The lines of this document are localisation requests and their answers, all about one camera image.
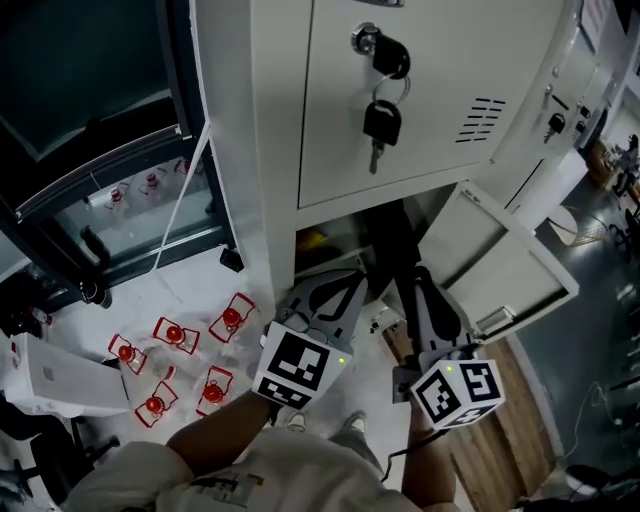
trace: white cable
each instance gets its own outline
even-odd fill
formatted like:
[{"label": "white cable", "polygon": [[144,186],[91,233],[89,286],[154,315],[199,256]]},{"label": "white cable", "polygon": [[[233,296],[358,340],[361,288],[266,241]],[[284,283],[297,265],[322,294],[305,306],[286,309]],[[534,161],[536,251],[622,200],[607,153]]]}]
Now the white cable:
[{"label": "white cable", "polygon": [[204,126],[202,127],[202,133],[200,134],[200,138],[198,139],[198,144],[196,144],[196,149],[193,152],[193,157],[191,158],[191,165],[189,165],[189,172],[187,172],[187,177],[184,180],[184,185],[182,185],[182,190],[180,191],[180,195],[178,196],[176,205],[173,207],[173,212],[171,213],[169,224],[167,225],[167,229],[165,230],[164,236],[162,237],[162,243],[160,244],[160,250],[158,250],[158,256],[156,257],[156,262],[153,264],[153,268],[151,270],[157,270],[158,268],[158,263],[160,262],[160,256],[162,256],[162,251],[164,251],[164,246],[167,243],[167,238],[169,237],[169,232],[171,231],[173,222],[176,220],[176,214],[178,213],[178,208],[180,207],[180,203],[182,202],[184,193],[187,191],[187,187],[191,182],[191,178],[193,178],[193,174],[196,171],[196,167],[198,165],[198,162],[200,161],[200,157],[202,156],[204,147],[207,144],[207,142],[209,142],[210,129],[211,129],[211,125],[209,123],[209,119],[207,119],[204,122]]},{"label": "white cable", "polygon": [[576,424],[573,427],[573,434],[575,436],[576,442],[573,445],[573,448],[571,448],[571,450],[569,450],[569,453],[567,453],[564,457],[560,457],[560,460],[564,460],[564,459],[568,458],[578,448],[578,443],[579,443],[578,426],[580,425],[580,420],[582,419],[582,412],[584,411],[584,406],[587,403],[587,398],[589,398],[589,394],[591,393],[591,390],[593,389],[594,386],[595,386],[595,388],[598,391],[598,394],[600,396],[599,397],[598,397],[598,395],[595,396],[595,398],[598,399],[596,402],[594,402],[593,398],[591,399],[591,407],[597,407],[598,405],[600,405],[600,399],[602,399],[602,401],[604,402],[604,406],[607,409],[607,415],[609,416],[609,419],[611,420],[611,422],[614,425],[616,424],[615,420],[611,416],[611,411],[609,410],[609,401],[607,399],[607,395],[602,390],[602,387],[600,387],[600,384],[597,381],[593,381],[591,383],[591,386],[589,386],[589,389],[587,390],[587,394],[584,396],[584,400],[582,400],[582,405],[580,405],[580,411],[578,412],[578,418],[576,419]]},{"label": "white cable", "polygon": [[173,297],[180,303],[184,304],[183,300],[175,294],[175,292],[169,286],[169,283],[165,281],[160,272],[158,272],[158,264],[160,263],[160,257],[162,256],[162,251],[164,251],[164,246],[167,244],[167,238],[169,237],[169,233],[171,232],[171,227],[173,226],[173,222],[176,220],[176,214],[178,213],[178,208],[180,208],[180,203],[182,202],[182,198],[184,197],[185,192],[187,191],[187,187],[191,182],[191,178],[193,178],[193,174],[196,172],[196,167],[198,166],[198,162],[200,161],[200,157],[202,156],[202,152],[204,151],[204,147],[209,141],[209,131],[211,130],[211,124],[209,123],[209,119],[204,122],[204,126],[202,127],[202,133],[200,133],[200,138],[198,139],[198,143],[196,144],[196,149],[193,152],[193,157],[191,158],[191,165],[189,165],[189,171],[187,172],[187,177],[184,180],[184,185],[182,185],[182,190],[180,191],[180,195],[178,196],[178,200],[176,201],[175,206],[173,207],[173,212],[171,213],[171,218],[169,219],[169,224],[167,224],[167,229],[164,231],[164,236],[162,237],[162,243],[160,244],[160,249],[158,249],[158,255],[156,256],[156,261],[153,264],[153,268],[151,272],[153,272],[160,282],[160,284],[171,294]]}]

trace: white box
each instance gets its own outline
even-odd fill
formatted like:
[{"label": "white box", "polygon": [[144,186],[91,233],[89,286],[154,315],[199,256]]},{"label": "white box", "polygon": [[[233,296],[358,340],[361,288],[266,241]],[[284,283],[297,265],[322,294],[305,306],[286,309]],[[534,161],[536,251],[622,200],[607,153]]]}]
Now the white box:
[{"label": "white box", "polygon": [[5,381],[8,402],[67,418],[131,410],[120,370],[83,359],[28,333],[9,341],[16,344],[19,362]]},{"label": "white box", "polygon": [[434,430],[475,423],[504,402],[495,361],[437,361],[411,388]]},{"label": "white box", "polygon": [[302,409],[324,395],[350,361],[346,352],[271,322],[252,389]]}]

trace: keychain ring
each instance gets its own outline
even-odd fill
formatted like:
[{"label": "keychain ring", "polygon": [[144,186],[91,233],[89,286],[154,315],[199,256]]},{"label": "keychain ring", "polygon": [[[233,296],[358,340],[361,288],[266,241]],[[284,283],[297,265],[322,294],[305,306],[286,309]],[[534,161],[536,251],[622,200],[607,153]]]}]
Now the keychain ring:
[{"label": "keychain ring", "polygon": [[[393,77],[393,75],[385,75],[385,76],[383,76],[382,79],[373,88],[373,91],[371,92],[371,98],[373,99],[373,102],[375,104],[378,104],[378,91],[380,90],[380,87],[382,86],[382,84],[386,80],[388,80],[391,77]],[[409,78],[409,75],[405,76],[403,78],[403,80],[404,80],[404,90],[402,91],[402,94],[400,95],[400,97],[396,101],[392,101],[391,102],[396,107],[398,105],[400,105],[400,103],[402,103],[404,100],[407,99],[407,96],[409,96],[409,91],[411,91],[411,78]]]}]

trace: red bottle cap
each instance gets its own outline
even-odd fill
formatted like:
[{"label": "red bottle cap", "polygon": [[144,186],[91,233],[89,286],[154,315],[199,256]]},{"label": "red bottle cap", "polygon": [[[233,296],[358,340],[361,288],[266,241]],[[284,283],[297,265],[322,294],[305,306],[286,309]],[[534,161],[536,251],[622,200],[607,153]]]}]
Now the red bottle cap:
[{"label": "red bottle cap", "polygon": [[172,325],[167,329],[167,338],[171,343],[180,343],[184,339],[184,332],[180,327]]},{"label": "red bottle cap", "polygon": [[235,327],[240,323],[240,320],[241,320],[240,313],[238,313],[233,308],[227,308],[224,310],[224,313],[222,313],[222,320],[225,323],[225,325],[228,325],[230,327]]},{"label": "red bottle cap", "polygon": [[208,386],[205,386],[203,394],[205,399],[213,404],[218,403],[224,396],[224,393],[222,393],[220,386],[217,386],[215,384],[209,384]]},{"label": "red bottle cap", "polygon": [[134,357],[133,348],[127,345],[122,345],[118,349],[118,357],[120,358],[121,361],[126,361],[127,363],[130,363],[131,361],[133,361],[133,357]]},{"label": "red bottle cap", "polygon": [[164,403],[162,403],[162,400],[160,400],[156,396],[152,396],[151,398],[147,399],[145,405],[147,406],[147,409],[149,409],[149,411],[153,414],[158,414],[164,409]]}]

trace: shoe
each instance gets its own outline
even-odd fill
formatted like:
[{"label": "shoe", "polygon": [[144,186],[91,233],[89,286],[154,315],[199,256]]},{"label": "shoe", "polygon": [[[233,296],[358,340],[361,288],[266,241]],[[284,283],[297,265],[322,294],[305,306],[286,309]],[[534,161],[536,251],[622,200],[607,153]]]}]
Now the shoe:
[{"label": "shoe", "polygon": [[350,428],[364,434],[367,430],[367,415],[364,411],[356,411],[342,424],[342,428]]},{"label": "shoe", "polygon": [[291,432],[304,432],[307,430],[307,415],[303,412],[295,411],[289,416],[284,426]]}]

